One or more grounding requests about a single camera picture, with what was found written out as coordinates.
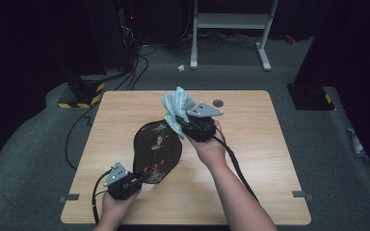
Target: gray carpet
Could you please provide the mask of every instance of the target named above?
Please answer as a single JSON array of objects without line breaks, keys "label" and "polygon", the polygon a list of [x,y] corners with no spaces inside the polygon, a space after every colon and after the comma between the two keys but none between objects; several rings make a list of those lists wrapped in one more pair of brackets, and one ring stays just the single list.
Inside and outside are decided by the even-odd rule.
[{"label": "gray carpet", "polygon": [[[212,48],[218,43],[201,43]],[[264,72],[253,43],[225,43],[214,51],[199,50],[199,67],[189,69],[190,49],[158,46],[140,54],[149,67],[135,90],[266,90],[270,93],[302,188],[312,222],[279,226],[279,230],[370,230],[370,161],[354,153],[346,129],[351,126],[337,92],[326,88],[337,111],[297,111],[286,88],[292,83],[311,40],[294,46],[269,40],[266,51],[273,70]],[[177,67],[185,65],[184,71]],[[137,76],[145,68],[139,61]],[[95,79],[98,76],[86,77]],[[123,78],[106,83],[113,90]],[[60,109],[65,84],[46,96],[47,107],[25,121],[0,153],[0,230],[92,230],[94,225],[63,224],[60,220],[75,171],[65,159],[69,129],[85,109]],[[88,113],[92,119],[97,108]],[[81,119],[68,145],[77,165],[91,126]],[[226,230],[226,227],[122,226],[120,230]]]}]

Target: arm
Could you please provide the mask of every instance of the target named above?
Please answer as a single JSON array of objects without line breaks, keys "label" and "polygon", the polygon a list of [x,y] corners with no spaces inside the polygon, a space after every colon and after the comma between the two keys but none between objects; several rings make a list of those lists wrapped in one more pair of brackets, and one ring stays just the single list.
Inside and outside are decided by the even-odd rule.
[{"label": "arm", "polygon": [[128,212],[131,203],[137,198],[141,190],[138,190],[126,200],[115,200],[107,192],[103,195],[103,208],[100,222],[94,231],[115,231]]},{"label": "arm", "polygon": [[[215,121],[215,123],[221,130],[219,122]],[[215,136],[221,140],[224,139],[218,132]],[[191,138],[188,140],[212,174],[230,229],[233,231],[277,230],[263,207],[228,167],[225,148],[213,139],[207,142],[196,142]]]}]

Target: electrical wire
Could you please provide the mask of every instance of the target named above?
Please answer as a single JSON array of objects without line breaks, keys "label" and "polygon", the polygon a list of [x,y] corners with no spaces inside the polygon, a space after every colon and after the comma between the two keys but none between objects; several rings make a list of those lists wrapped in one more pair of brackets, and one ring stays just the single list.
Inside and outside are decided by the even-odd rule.
[{"label": "electrical wire", "polygon": [[67,161],[67,164],[73,168],[73,169],[76,169],[77,170],[77,167],[71,163],[70,159],[68,158],[68,151],[67,151],[67,147],[68,147],[68,141],[70,139],[70,135],[71,135],[71,132],[73,131],[74,127],[76,126],[76,124],[80,121],[80,119],[82,119],[86,114],[88,114],[93,108],[97,107],[97,105],[99,105],[99,102],[97,102],[96,105],[94,105],[93,107],[89,108],[88,110],[86,110],[82,115],[80,115],[79,118],[77,118],[77,120],[73,123],[73,125],[71,126],[70,130],[68,131],[68,134],[67,134],[67,137],[66,137],[66,143],[65,143],[65,156],[66,156],[66,161]]},{"label": "electrical wire", "polygon": [[98,224],[100,222],[100,219],[98,217],[98,212],[97,212],[97,203],[95,201],[95,197],[99,194],[99,193],[95,193],[97,191],[97,187],[98,187],[98,184],[100,183],[100,181],[104,178],[104,176],[110,174],[111,172],[111,169],[104,172],[100,178],[98,178],[98,180],[95,182],[95,185],[94,185],[94,189],[92,190],[92,215],[94,216],[94,221],[95,221],[95,224]]},{"label": "electrical wire", "polygon": [[134,68],[131,70],[131,73],[114,90],[118,90],[119,87],[121,87],[131,76],[135,75],[137,65],[138,65],[138,59],[134,65]]},{"label": "electrical wire", "polygon": [[208,13],[211,13],[210,11],[211,11],[211,7],[212,7],[212,1],[213,0],[210,0],[210,2],[209,2],[209,6],[208,6],[208,10],[207,10]]},{"label": "electrical wire", "polygon": [[148,69],[148,65],[149,65],[148,59],[146,59],[143,56],[139,56],[139,58],[142,58],[142,59],[144,59],[146,61],[146,66],[145,66],[144,70],[140,73],[140,75],[137,77],[137,79],[134,81],[134,84],[133,84],[131,90],[134,90],[134,87],[137,84],[138,80],[141,78],[141,76],[144,74],[144,72]]},{"label": "electrical wire", "polygon": [[[241,39],[240,41],[233,41],[229,39]],[[245,38],[236,38],[236,37],[227,37],[223,38],[225,44],[249,44],[256,42],[260,37],[245,37]]]},{"label": "electrical wire", "polygon": [[185,28],[185,31],[184,33],[182,34],[182,36],[180,37],[180,39],[184,38],[184,36],[186,35],[187,31],[188,31],[188,27],[189,27],[189,23],[191,21],[191,12],[192,12],[192,4],[191,4],[191,0],[189,0],[189,14],[188,14],[188,22],[186,24],[186,28]]},{"label": "electrical wire", "polygon": [[98,196],[98,195],[100,195],[100,194],[102,194],[102,193],[106,193],[107,191],[103,191],[103,192],[98,192],[98,193],[96,193],[95,194],[95,196]]},{"label": "electrical wire", "polygon": [[234,152],[230,149],[229,146],[227,146],[226,144],[226,141],[225,141],[225,137],[224,135],[222,134],[222,132],[217,128],[217,131],[219,131],[219,133],[221,134],[222,138],[223,138],[223,141],[221,141],[219,138],[215,137],[215,136],[211,136],[213,139],[215,139],[216,141],[218,141],[221,145],[223,145],[227,151],[227,153],[229,154],[229,157],[230,157],[230,160],[232,161],[233,163],[233,166],[235,167],[235,170],[236,170],[236,173],[237,175],[239,176],[240,180],[242,181],[242,183],[245,185],[246,189],[249,191],[249,193],[251,193],[251,195],[257,200],[257,196],[254,194],[253,190],[251,189],[251,186],[249,185],[248,181],[245,179],[245,176],[243,175],[242,173],[242,170],[240,169],[239,167],[239,163],[236,159],[236,156],[234,154]]},{"label": "electrical wire", "polygon": [[[214,50],[217,50],[219,49],[223,44],[224,44],[224,40],[222,39],[222,37],[220,37],[218,34],[216,36],[216,40],[212,40],[213,37],[208,37],[209,40],[206,40],[206,39],[202,39],[198,42],[198,48],[201,49],[201,50],[204,50],[204,51],[214,51]],[[204,42],[219,42],[219,44],[214,47],[214,48],[204,48],[203,46],[201,46],[202,43]]]},{"label": "electrical wire", "polygon": [[[128,27],[122,25],[120,27],[122,30],[122,41],[124,42],[125,49],[129,49],[133,43],[134,34]],[[131,35],[130,44],[127,44],[129,35]]]},{"label": "electrical wire", "polygon": [[108,82],[108,81],[111,81],[111,80],[118,79],[118,78],[120,78],[120,77],[128,74],[130,71],[131,71],[131,68],[127,68],[127,69],[125,69],[121,73],[118,73],[118,74],[115,74],[115,75],[106,77],[104,79],[99,79],[99,80],[84,80],[84,83],[85,84],[101,84],[101,83],[105,83],[105,82]]},{"label": "electrical wire", "polygon": [[141,54],[140,56],[148,56],[148,55],[151,55],[151,54],[153,54],[157,50],[157,46],[154,45],[154,44],[151,44],[151,45],[143,45],[142,47],[140,47],[140,50],[143,49],[143,48],[145,48],[145,47],[152,47],[154,49],[151,52],[148,52],[148,53],[145,53],[145,54]]},{"label": "electrical wire", "polygon": [[138,67],[138,62],[139,62],[139,57],[137,56],[137,61],[136,61],[136,64],[135,64],[135,71],[136,72],[134,72],[134,74],[133,74],[133,76],[131,77],[131,80],[130,80],[130,82],[128,83],[128,85],[127,85],[127,87],[126,87],[126,89],[127,90],[132,90],[132,84],[133,84],[133,81],[134,81],[134,79],[135,79],[135,76],[136,76],[136,73],[137,73],[137,67]]}]

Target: light blue cloth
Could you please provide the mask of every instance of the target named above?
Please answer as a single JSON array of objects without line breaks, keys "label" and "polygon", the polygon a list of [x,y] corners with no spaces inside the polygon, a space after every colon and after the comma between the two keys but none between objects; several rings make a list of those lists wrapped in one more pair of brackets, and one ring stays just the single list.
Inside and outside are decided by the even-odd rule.
[{"label": "light blue cloth", "polygon": [[165,120],[170,127],[175,131],[181,139],[184,139],[181,125],[176,122],[175,116],[182,117],[185,122],[189,122],[186,112],[197,105],[197,102],[188,95],[181,87],[177,87],[176,91],[166,93],[162,97],[162,105],[167,110]]}]

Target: light wood tabletop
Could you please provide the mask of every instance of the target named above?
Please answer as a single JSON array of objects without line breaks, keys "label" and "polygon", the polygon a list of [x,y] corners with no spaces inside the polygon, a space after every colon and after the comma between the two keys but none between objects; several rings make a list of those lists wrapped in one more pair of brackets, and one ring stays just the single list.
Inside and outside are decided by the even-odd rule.
[{"label": "light wood tabletop", "polygon": [[[132,170],[133,140],[146,123],[164,119],[161,99],[167,90],[107,91],[66,201],[64,223],[94,223],[92,193],[102,173],[117,161]],[[221,99],[221,125],[240,169],[275,224],[306,225],[311,221],[306,201],[268,92],[263,90],[187,90],[197,102]],[[123,224],[226,224],[212,176],[196,150],[182,141],[178,165],[157,185],[143,184]],[[229,166],[232,162],[226,156]],[[106,190],[99,185],[97,191]],[[97,197],[101,214],[101,195]]]}]

